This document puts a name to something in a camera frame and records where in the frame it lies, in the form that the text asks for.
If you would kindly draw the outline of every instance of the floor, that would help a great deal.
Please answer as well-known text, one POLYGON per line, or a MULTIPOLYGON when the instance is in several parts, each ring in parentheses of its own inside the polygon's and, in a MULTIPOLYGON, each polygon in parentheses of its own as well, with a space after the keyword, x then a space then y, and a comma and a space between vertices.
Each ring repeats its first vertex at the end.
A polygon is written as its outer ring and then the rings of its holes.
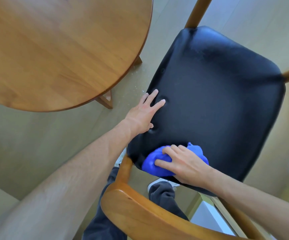
MULTIPOLYGON (((0 105, 0 189, 25 197, 55 169, 122 120, 145 93, 160 61, 182 29, 196 0, 154 0, 143 64, 112 90, 114 109, 91 102, 68 111, 31 113, 0 105)), ((289 0, 213 0, 201 25, 289 68, 289 0)), ((146 195, 155 180, 134 168, 130 185, 146 195)), ((279 196, 289 180, 289 84, 279 117, 245 182, 279 196)), ((176 200, 186 211, 195 192, 180 186, 176 200)), ((92 218, 90 209, 81 229, 92 218)))

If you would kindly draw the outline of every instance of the hand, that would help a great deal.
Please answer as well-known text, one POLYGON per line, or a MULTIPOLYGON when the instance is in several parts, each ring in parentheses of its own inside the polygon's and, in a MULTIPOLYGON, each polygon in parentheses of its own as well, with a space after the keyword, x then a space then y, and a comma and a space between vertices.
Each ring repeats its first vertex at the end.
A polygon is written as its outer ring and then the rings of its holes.
POLYGON ((137 134, 145 133, 154 125, 150 123, 154 114, 160 109, 166 100, 160 100, 154 106, 150 107, 151 102, 157 96, 158 90, 155 89, 150 95, 145 93, 140 99, 139 104, 132 108, 126 115, 125 120, 131 125, 134 136, 137 134))
POLYGON ((157 159, 155 161, 156 166, 175 173, 174 177, 181 183, 207 188, 207 184, 212 180, 211 174, 214 169, 194 152, 182 145, 171 145, 171 147, 165 147, 162 153, 167 153, 172 158, 172 162, 157 159))

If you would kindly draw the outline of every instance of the chair seat cushion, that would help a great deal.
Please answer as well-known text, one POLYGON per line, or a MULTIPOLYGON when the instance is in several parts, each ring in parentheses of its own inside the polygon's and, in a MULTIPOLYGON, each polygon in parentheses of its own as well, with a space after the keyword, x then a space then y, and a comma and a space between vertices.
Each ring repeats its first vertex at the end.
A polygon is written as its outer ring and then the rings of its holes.
POLYGON ((136 167, 161 146, 191 142, 210 166, 239 181, 257 160, 285 94, 273 62, 206 26, 179 32, 147 92, 154 89, 152 104, 166 104, 152 118, 154 128, 127 147, 136 167))

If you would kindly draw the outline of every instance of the shoe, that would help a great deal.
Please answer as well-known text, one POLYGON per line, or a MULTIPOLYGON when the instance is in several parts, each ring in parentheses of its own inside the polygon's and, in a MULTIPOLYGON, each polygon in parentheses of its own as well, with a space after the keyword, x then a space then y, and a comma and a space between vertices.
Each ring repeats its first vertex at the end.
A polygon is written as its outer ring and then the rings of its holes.
POLYGON ((148 188, 147 188, 148 193, 149 193, 149 190, 150 190, 150 188, 151 188, 152 185, 154 185, 154 184, 156 184, 156 183, 158 183, 158 182, 163 182, 163 181, 170 183, 174 191, 176 191, 176 190, 177 190, 176 187, 180 185, 180 184, 171 182, 171 181, 166 180, 166 179, 163 179, 163 178, 158 178, 156 181, 153 181, 151 184, 148 185, 148 188))
POLYGON ((115 164, 114 164, 115 167, 117 167, 117 168, 120 167, 120 164, 121 164, 121 162, 123 161, 123 157, 124 157, 124 155, 125 155, 126 153, 127 153, 127 149, 124 148, 123 151, 122 151, 122 153, 120 154, 120 156, 118 157, 117 161, 116 161, 115 164))

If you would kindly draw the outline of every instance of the forearm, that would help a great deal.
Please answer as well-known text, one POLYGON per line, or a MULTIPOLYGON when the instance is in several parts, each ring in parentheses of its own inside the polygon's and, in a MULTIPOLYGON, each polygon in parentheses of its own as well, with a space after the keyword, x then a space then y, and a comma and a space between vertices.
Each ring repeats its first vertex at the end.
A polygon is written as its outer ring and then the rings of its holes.
POLYGON ((289 239, 289 203, 213 170, 206 187, 277 239, 289 239))
POLYGON ((0 222, 0 239, 72 239, 134 136, 122 121, 88 145, 0 222))

